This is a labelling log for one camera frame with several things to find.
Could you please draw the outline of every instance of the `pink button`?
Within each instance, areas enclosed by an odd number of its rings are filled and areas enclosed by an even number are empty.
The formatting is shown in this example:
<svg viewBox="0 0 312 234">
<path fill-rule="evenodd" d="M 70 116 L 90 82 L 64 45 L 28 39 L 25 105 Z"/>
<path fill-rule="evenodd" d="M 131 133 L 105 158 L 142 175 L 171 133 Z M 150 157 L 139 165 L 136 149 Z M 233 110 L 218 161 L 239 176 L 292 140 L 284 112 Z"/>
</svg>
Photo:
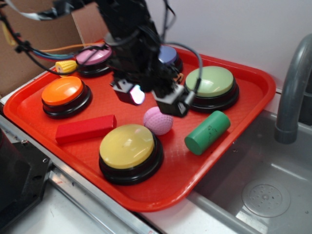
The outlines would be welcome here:
<svg viewBox="0 0 312 234">
<path fill-rule="evenodd" d="M 84 50 L 76 56 L 76 60 L 79 64 L 83 64 L 94 52 L 96 49 Z M 103 62 L 112 54 L 112 49 L 108 47 L 105 50 L 98 50 L 84 65 L 94 65 L 99 62 Z"/>
</svg>

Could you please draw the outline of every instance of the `yellow button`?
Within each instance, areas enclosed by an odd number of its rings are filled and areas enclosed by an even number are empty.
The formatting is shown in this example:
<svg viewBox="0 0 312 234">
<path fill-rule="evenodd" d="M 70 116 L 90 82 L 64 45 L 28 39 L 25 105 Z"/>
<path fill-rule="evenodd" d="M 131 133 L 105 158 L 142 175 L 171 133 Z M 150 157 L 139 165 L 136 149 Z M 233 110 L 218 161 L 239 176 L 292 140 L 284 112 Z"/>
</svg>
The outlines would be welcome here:
<svg viewBox="0 0 312 234">
<path fill-rule="evenodd" d="M 150 130 L 138 124 L 123 125 L 103 139 L 99 153 L 105 164 L 115 169 L 128 169 L 144 162 L 154 149 Z"/>
<path fill-rule="evenodd" d="M 47 105 L 58 106 L 74 100 L 82 90 L 83 83 L 78 77 L 64 77 L 51 82 L 41 98 Z"/>
</svg>

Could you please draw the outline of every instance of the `purple button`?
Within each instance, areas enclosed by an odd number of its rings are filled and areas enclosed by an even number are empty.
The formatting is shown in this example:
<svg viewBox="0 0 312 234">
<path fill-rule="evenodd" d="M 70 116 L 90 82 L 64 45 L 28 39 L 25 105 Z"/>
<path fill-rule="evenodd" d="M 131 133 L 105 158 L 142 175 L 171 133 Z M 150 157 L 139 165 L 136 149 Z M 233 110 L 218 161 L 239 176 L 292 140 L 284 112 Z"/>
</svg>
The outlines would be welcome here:
<svg viewBox="0 0 312 234">
<path fill-rule="evenodd" d="M 79 64 L 83 64 L 94 52 L 96 49 L 84 50 L 76 56 L 76 60 Z M 84 65 L 94 65 L 99 62 L 103 62 L 112 54 L 112 49 L 108 47 L 105 50 L 98 50 Z"/>
<path fill-rule="evenodd" d="M 167 46 L 167 45 L 162 45 L 160 47 L 160 53 L 158 55 L 158 59 L 165 64 L 170 64 L 175 62 L 177 57 L 177 53 L 176 50 L 171 47 L 171 46 Z"/>
</svg>

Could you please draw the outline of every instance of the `sink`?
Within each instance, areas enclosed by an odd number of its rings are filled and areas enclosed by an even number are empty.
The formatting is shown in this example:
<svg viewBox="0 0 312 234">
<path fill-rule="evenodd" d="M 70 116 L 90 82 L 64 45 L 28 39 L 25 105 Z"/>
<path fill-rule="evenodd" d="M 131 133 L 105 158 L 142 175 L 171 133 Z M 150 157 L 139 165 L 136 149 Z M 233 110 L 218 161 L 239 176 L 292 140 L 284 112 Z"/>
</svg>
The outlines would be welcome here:
<svg viewBox="0 0 312 234">
<path fill-rule="evenodd" d="M 275 121 L 263 111 L 194 188 L 200 199 L 190 199 L 214 204 L 247 233 L 311 233 L 312 128 L 299 124 L 297 141 L 284 145 Z"/>
</svg>

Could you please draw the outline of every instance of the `red tray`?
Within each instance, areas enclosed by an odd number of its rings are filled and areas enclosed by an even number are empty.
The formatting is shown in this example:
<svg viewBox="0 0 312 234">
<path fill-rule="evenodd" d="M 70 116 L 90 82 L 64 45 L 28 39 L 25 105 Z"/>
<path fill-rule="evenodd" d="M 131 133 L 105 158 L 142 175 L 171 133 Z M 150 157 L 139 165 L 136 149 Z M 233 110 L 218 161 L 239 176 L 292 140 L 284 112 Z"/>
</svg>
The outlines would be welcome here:
<svg viewBox="0 0 312 234">
<path fill-rule="evenodd" d="M 177 49 L 187 76 L 198 67 L 192 53 Z M 118 186 L 104 179 L 98 166 L 101 137 L 58 145 L 55 140 L 60 124 L 114 114 L 117 125 L 143 124 L 143 115 L 156 106 L 151 94 L 140 106 L 120 102 L 109 85 L 112 74 L 99 78 L 81 78 L 92 90 L 94 98 L 83 112 L 62 120 L 48 118 L 42 110 L 41 93 L 58 76 L 45 73 L 18 92 L 5 104 L 4 113 L 38 142 L 70 165 L 125 208 L 137 212 L 158 211 L 183 199 L 217 162 L 222 154 L 263 110 L 275 94 L 275 82 L 265 72 L 236 63 L 202 56 L 204 66 L 221 66 L 230 70 L 240 88 L 238 102 L 224 113 L 231 126 L 201 156 L 191 153 L 184 138 L 208 114 L 190 111 L 185 118 L 174 118 L 172 130 L 159 139 L 164 148 L 164 162 L 150 179 L 131 186 Z"/>
</svg>

